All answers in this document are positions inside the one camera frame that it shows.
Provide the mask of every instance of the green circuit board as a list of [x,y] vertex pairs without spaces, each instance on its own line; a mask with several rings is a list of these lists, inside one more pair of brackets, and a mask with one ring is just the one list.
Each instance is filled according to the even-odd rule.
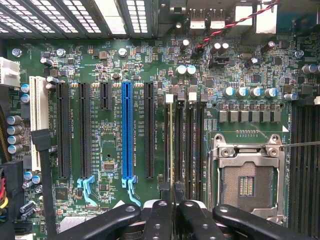
[[[293,86],[294,93],[302,84],[297,79],[302,75],[301,67],[305,62],[316,61],[316,49],[310,49],[317,39],[308,38],[293,39],[291,35],[277,35],[277,47],[267,53],[261,54],[261,46],[242,46],[238,39],[216,39],[217,42],[229,44],[228,51],[223,55],[229,58],[229,63],[221,68],[209,69],[209,61],[212,57],[210,48],[199,59],[191,58],[190,46],[186,52],[181,53],[180,44],[186,36],[170,35],[163,39],[154,40],[12,40],[8,43],[8,59],[20,63],[21,84],[28,84],[30,76],[55,76],[59,81],[69,84],[70,97],[70,154],[71,177],[69,179],[58,178],[58,159],[56,154],[51,155],[53,198],[56,206],[57,226],[64,217],[71,216],[95,216],[112,209],[119,201],[132,203],[128,195],[128,189],[122,187],[122,83],[133,84],[133,173],[136,176],[134,184],[134,198],[141,206],[153,199],[159,199],[159,183],[166,181],[164,178],[164,155],[168,145],[165,145],[165,114],[166,94],[184,92],[196,92],[199,99],[201,94],[207,95],[208,101],[204,108],[203,119],[203,202],[208,206],[211,198],[208,190],[208,158],[211,148],[211,139],[217,133],[224,135],[229,143],[234,144],[265,144],[272,134],[278,134],[283,144],[290,143],[291,129],[291,104],[285,101],[284,85]],[[189,37],[191,45],[196,45],[200,38]],[[287,41],[290,46],[287,49],[279,49],[279,41]],[[15,58],[11,55],[13,48],[22,50],[22,56]],[[57,49],[65,49],[65,57],[57,57]],[[125,57],[119,56],[119,49],[127,51]],[[305,60],[295,57],[295,51],[303,49]],[[100,53],[106,51],[106,59],[94,56],[94,51]],[[49,58],[56,64],[54,68],[46,68],[39,59],[49,53]],[[246,68],[247,59],[240,59],[239,55],[250,53],[261,60],[261,64]],[[180,65],[195,66],[194,76],[179,76],[176,68]],[[121,78],[112,78],[114,73],[121,74]],[[100,82],[108,82],[112,85],[112,110],[100,108]],[[90,126],[81,126],[79,120],[79,83],[90,84]],[[145,178],[145,112],[144,112],[144,83],[154,85],[154,177]],[[226,98],[223,90],[227,87],[237,89],[246,87],[248,90],[261,87],[262,89],[276,88],[277,96],[267,98],[265,96],[252,98],[231,96]],[[10,114],[21,114],[20,91],[10,92]],[[57,143],[57,103],[56,93],[49,93],[49,129],[51,132],[51,144]],[[173,119],[176,117],[175,105],[173,105]],[[186,119],[186,106],[183,108],[182,118]],[[223,111],[276,111],[280,112],[278,122],[221,122],[220,112]],[[192,134],[197,135],[197,111],[194,109]],[[185,132],[187,125],[183,120],[182,129]],[[24,146],[31,144],[30,126],[24,121]],[[85,127],[91,130],[91,163],[94,183],[91,186],[89,196],[98,207],[88,206],[83,195],[79,193],[77,179],[80,177],[80,136],[79,128]],[[173,124],[173,146],[179,144],[175,139],[175,124]],[[186,151],[186,135],[182,136],[182,147]],[[289,164],[290,152],[286,151],[284,214],[288,211],[289,197]],[[15,155],[16,159],[23,159],[30,154],[30,149],[25,147],[23,151]],[[196,165],[196,147],[193,152],[193,162]],[[46,238],[43,216],[43,202],[41,194],[36,194],[35,189],[26,189],[25,201],[34,200],[37,203],[36,214],[28,221],[33,222],[34,239]]]

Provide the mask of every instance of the white connector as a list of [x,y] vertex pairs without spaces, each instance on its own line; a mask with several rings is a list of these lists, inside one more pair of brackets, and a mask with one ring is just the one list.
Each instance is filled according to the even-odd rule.
[[[30,76],[30,130],[49,128],[49,93],[46,89],[46,79],[41,76]],[[40,155],[31,142],[32,170],[41,170]]]
[[0,85],[20,88],[20,64],[0,57]]

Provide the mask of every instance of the electrolytic capacitor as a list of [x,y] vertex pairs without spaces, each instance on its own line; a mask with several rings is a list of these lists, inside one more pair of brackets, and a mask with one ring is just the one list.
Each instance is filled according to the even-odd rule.
[[23,205],[22,207],[20,207],[20,213],[24,214],[25,212],[27,212],[29,209],[33,208],[36,206],[36,203],[34,201],[29,201],[27,204]]
[[19,124],[21,123],[22,121],[22,118],[18,115],[15,115],[15,116],[8,116],[6,118],[6,122],[9,124],[9,125],[15,125],[15,124]]
[[21,220],[23,221],[27,220],[35,212],[36,210],[34,208],[27,210],[24,214],[21,215]]
[[8,136],[7,141],[10,145],[20,144],[22,142],[22,136],[20,134]]
[[218,42],[216,42],[216,43],[213,45],[213,47],[210,49],[210,53],[211,53],[212,55],[214,55],[214,54],[216,54],[216,53],[219,51],[220,48],[221,48],[221,44],[218,43]]
[[20,125],[8,126],[8,128],[6,129],[6,132],[9,135],[16,135],[21,133],[21,131],[22,131],[22,127]]
[[240,87],[237,90],[235,90],[235,95],[238,98],[245,97],[247,95],[247,89],[245,87]]
[[42,63],[43,65],[49,68],[51,68],[54,65],[53,61],[45,57],[40,58],[40,63]]
[[264,91],[264,94],[267,98],[274,98],[277,96],[277,89],[276,88],[268,88]]
[[231,97],[234,93],[235,93],[235,89],[231,86],[225,88],[222,91],[223,96],[225,96],[226,98]]
[[30,91],[29,84],[22,84],[20,90],[21,92],[27,94]]
[[30,95],[29,94],[23,94],[21,97],[21,102],[24,104],[28,104],[30,102]]
[[23,178],[27,181],[30,181],[37,173],[35,171],[26,171],[23,174]]
[[175,72],[179,75],[184,75],[186,74],[187,68],[184,65],[180,65],[175,69]]
[[36,194],[42,194],[42,185],[36,186],[34,191]]
[[180,50],[181,51],[185,51],[187,50],[187,48],[189,47],[189,40],[188,39],[184,39],[180,45]]
[[244,63],[244,66],[247,68],[247,69],[249,69],[249,68],[251,68],[252,66],[254,66],[255,64],[257,64],[258,63],[258,59],[256,58],[256,57],[252,57],[252,58],[250,58],[248,61],[246,61],[245,63]]
[[21,152],[23,149],[21,144],[15,144],[15,145],[10,145],[8,146],[8,152],[10,154],[17,154],[19,152]]
[[271,49],[274,49],[276,46],[274,41],[269,41],[266,45],[264,45],[263,47],[261,47],[260,51],[262,53],[266,53],[268,51],[270,51]]
[[219,54],[219,55],[224,54],[224,53],[228,50],[228,48],[229,48],[229,44],[226,43],[226,42],[223,43],[222,46],[221,46],[221,48],[218,50],[218,54]]
[[306,75],[308,74],[314,74],[317,71],[317,65],[315,64],[310,64],[310,65],[305,65],[302,67],[302,72]]
[[28,189],[30,188],[34,183],[32,181],[25,181],[23,184],[22,184],[22,188],[23,189]]
[[34,175],[32,177],[31,181],[33,182],[33,184],[40,184],[42,182],[42,174],[41,174],[41,172],[38,172],[37,175]]
[[261,96],[262,89],[259,87],[255,87],[255,88],[250,89],[249,93],[250,93],[250,96],[253,98],[259,97],[259,96]]
[[56,85],[53,85],[51,83],[47,83],[45,85],[45,89],[49,90],[49,91],[52,91],[52,92],[55,92],[56,91]]
[[190,65],[190,66],[188,66],[188,67],[186,68],[186,74],[187,74],[188,76],[193,76],[193,75],[195,75],[196,70],[197,70],[197,69],[196,69],[195,66]]
[[298,95],[296,93],[291,93],[291,94],[288,93],[288,94],[285,94],[283,98],[286,101],[295,101],[295,100],[298,100]]
[[50,84],[57,84],[57,83],[59,83],[58,78],[55,78],[55,77],[53,77],[53,76],[47,76],[45,80],[46,80],[48,83],[50,83]]

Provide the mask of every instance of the white pci slot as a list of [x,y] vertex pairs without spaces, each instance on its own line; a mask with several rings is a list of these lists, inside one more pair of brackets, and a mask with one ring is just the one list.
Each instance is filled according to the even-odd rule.
[[[49,128],[49,92],[45,88],[46,79],[41,76],[30,76],[30,130]],[[32,170],[41,170],[40,155],[31,141]]]

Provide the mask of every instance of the red and black wire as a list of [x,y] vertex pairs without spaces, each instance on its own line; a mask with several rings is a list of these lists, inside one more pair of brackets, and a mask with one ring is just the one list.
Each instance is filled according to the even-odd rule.
[[200,48],[203,48],[203,47],[207,46],[207,45],[210,43],[211,37],[216,36],[216,35],[218,35],[218,34],[221,34],[221,33],[222,33],[223,31],[225,31],[226,29],[233,28],[233,27],[236,26],[238,23],[244,22],[245,20],[251,19],[251,18],[253,18],[253,17],[256,16],[256,15],[262,14],[262,13],[264,13],[265,11],[272,9],[273,6],[274,6],[274,5],[277,5],[280,1],[281,1],[281,0],[276,0],[275,2],[271,3],[270,5],[268,5],[268,7],[264,8],[264,9],[260,9],[259,11],[256,11],[255,13],[252,13],[251,15],[249,15],[249,16],[247,16],[247,17],[241,18],[241,19],[238,20],[238,21],[235,21],[235,22],[233,22],[233,23],[227,24],[227,25],[225,25],[223,28],[219,29],[218,31],[214,31],[213,33],[211,33],[210,36],[207,36],[205,39],[203,39],[202,43],[200,43],[197,47],[200,49]]

